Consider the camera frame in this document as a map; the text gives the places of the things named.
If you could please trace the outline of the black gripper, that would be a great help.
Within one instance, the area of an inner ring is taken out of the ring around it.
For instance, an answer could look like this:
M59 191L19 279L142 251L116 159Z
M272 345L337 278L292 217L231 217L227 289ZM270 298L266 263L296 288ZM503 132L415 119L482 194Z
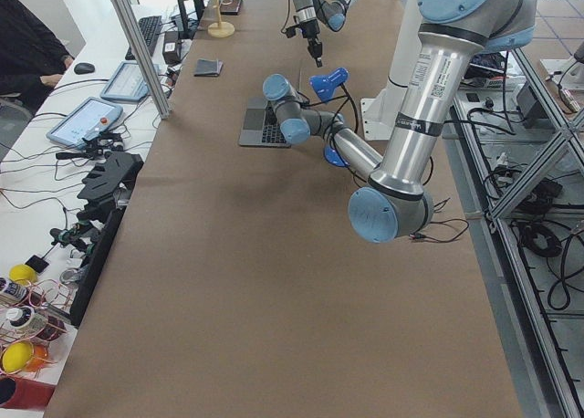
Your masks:
M323 67L322 62L322 44L318 39L319 25L317 19L303 21L301 23L302 36L308 41L308 52L315 58L318 68Z

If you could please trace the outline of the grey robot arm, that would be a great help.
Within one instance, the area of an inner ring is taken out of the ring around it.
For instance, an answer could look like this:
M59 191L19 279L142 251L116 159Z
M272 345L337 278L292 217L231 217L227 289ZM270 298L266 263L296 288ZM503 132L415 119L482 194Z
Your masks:
M422 175L443 130L454 95L473 56L528 44L537 0L408 0L418 22L419 50L386 151L378 154L338 114L310 110L287 78L273 74L264 96L289 144L311 136L328 141L366 186L349 199L354 231L372 243L389 242L427 226L431 196Z
M294 37L297 31L308 42L308 53L316 65L322 66L323 46L318 39L319 23L332 32L344 27L350 7L358 0L288 0L287 19L281 33L287 38Z

